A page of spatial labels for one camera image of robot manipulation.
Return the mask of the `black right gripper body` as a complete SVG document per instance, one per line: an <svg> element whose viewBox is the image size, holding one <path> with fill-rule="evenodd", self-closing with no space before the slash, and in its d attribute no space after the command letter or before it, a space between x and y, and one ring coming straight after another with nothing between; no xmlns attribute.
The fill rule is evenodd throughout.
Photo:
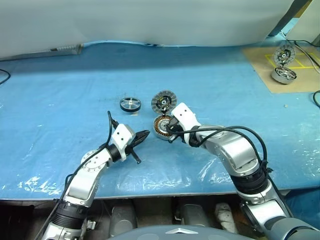
<svg viewBox="0 0 320 240"><path fill-rule="evenodd" d="M183 131L183 128L180 126L179 121L178 121L178 124L175 127L169 127L169 123L167 123L165 125L165 129L170 134L170 136L172 136L172 135L180 135L181 140L182 141L184 140L184 135L183 134L176 134L176 132L182 132Z"/></svg>

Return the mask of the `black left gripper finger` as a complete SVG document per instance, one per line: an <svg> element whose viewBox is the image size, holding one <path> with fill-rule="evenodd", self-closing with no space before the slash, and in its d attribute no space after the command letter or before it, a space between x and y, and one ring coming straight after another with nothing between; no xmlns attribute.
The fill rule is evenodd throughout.
<svg viewBox="0 0 320 240"><path fill-rule="evenodd" d="M136 133L136 145L141 144L150 134L149 130L142 130Z"/></svg>
<svg viewBox="0 0 320 240"><path fill-rule="evenodd" d="M135 151L133 149L129 149L128 152L130 155L132 155L132 157L135 159L137 164L141 163L141 159L139 158L139 156L135 153Z"/></svg>

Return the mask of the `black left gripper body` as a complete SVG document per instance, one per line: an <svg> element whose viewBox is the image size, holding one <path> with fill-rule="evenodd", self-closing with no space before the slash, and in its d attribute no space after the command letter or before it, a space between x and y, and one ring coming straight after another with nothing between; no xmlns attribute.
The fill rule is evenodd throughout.
<svg viewBox="0 0 320 240"><path fill-rule="evenodd" d="M138 156L134 150L134 147L140 144L140 138L141 138L141 133L137 132L132 142L125 148L125 153L127 156L129 155L132 155L133 157Z"/></svg>

